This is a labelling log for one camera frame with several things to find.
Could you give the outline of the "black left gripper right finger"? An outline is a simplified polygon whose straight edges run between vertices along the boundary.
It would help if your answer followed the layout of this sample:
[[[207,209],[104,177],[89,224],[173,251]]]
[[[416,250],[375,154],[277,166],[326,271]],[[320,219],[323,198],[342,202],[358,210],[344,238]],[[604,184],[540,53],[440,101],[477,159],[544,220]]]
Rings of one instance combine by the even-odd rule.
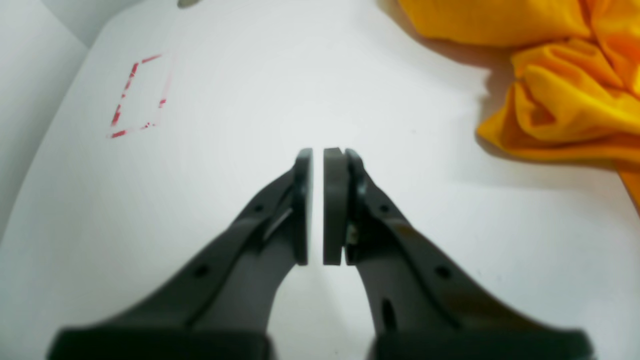
[[[370,360],[592,360],[589,337],[543,325],[482,288],[403,216],[352,149],[323,152],[323,262],[356,267]]]

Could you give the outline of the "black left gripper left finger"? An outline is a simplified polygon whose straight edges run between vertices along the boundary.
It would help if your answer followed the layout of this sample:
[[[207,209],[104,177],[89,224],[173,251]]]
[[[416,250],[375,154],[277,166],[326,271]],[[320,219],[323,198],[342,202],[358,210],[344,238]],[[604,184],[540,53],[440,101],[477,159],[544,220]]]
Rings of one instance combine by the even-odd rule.
[[[96,325],[66,328],[50,360],[274,360],[267,334],[290,270],[308,263],[313,151],[263,187],[160,289]]]

